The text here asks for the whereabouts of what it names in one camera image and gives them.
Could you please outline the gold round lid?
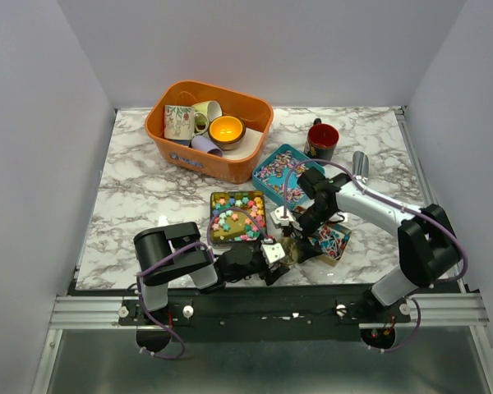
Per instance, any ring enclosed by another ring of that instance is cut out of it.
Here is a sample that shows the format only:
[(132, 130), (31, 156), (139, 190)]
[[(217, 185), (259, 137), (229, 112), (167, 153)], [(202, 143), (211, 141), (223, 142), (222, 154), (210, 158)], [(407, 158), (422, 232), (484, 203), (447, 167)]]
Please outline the gold round lid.
[(302, 252), (299, 249), (297, 241), (292, 237), (282, 237), (279, 243), (283, 247), (285, 257), (281, 260), (283, 264), (294, 265), (300, 263)]

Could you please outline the teal tin swirl lollipops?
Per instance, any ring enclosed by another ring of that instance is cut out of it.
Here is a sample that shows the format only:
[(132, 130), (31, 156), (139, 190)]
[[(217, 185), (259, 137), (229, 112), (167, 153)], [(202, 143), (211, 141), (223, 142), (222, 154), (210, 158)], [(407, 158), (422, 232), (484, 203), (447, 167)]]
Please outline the teal tin swirl lollipops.
[(325, 169), (318, 163), (300, 164), (289, 177), (287, 194), (284, 194), (283, 184), (288, 171), (295, 164), (306, 159), (307, 156), (304, 153), (301, 153), (289, 144), (282, 144), (254, 169), (252, 173), (252, 184), (278, 206), (283, 205), (284, 198), (287, 199), (289, 208), (301, 205), (307, 201), (307, 197), (305, 192), (297, 184), (299, 176), (311, 167), (316, 168), (321, 174), (325, 174)]

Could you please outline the gold tin star candies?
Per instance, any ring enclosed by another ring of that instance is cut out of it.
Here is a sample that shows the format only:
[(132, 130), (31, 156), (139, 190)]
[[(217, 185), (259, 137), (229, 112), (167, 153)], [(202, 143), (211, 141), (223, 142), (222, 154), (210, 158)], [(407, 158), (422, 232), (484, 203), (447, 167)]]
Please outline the gold tin star candies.
[(268, 233), (265, 197), (259, 190), (220, 191), (210, 195), (210, 242), (255, 242)]

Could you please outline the metal scoop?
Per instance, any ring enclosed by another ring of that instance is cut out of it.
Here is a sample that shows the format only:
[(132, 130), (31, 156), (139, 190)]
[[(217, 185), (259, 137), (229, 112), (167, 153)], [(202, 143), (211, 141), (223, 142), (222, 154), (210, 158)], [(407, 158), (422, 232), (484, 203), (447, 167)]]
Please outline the metal scoop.
[(356, 151), (352, 156), (352, 174), (360, 179), (366, 181), (369, 178), (369, 158), (362, 151)]

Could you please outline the gold tin round lollipops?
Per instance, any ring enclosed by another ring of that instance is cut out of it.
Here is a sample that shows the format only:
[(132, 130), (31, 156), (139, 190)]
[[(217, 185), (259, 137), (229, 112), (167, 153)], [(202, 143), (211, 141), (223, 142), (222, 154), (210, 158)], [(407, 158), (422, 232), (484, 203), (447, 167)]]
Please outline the gold tin round lollipops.
[(341, 223), (326, 223), (313, 237), (314, 245), (320, 247), (319, 260), (334, 267), (342, 258), (352, 231)]

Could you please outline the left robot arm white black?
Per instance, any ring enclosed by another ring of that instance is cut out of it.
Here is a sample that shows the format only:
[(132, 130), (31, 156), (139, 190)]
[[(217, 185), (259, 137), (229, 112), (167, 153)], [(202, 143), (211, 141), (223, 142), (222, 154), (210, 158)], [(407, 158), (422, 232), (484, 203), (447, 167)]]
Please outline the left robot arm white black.
[(133, 244), (141, 268), (136, 274), (141, 296), (137, 313), (148, 324), (164, 318), (168, 284), (185, 275), (198, 291), (209, 293), (254, 275), (271, 286), (289, 271), (280, 243), (259, 236), (251, 244), (239, 241), (222, 254), (214, 254), (200, 241), (194, 222), (144, 230), (133, 238)]

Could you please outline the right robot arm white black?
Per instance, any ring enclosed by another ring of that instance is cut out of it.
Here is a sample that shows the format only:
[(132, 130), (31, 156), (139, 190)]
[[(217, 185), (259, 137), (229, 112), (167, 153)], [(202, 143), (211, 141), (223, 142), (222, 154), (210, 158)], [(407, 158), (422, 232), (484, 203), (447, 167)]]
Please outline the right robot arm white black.
[(352, 213), (397, 236), (398, 267), (372, 285), (361, 303), (363, 315), (373, 322), (389, 315), (396, 301), (429, 287), (465, 260), (445, 211), (436, 204), (425, 208), (401, 204), (347, 174), (328, 179), (313, 167), (297, 183), (313, 201), (294, 224), (297, 236), (308, 239), (339, 212)]

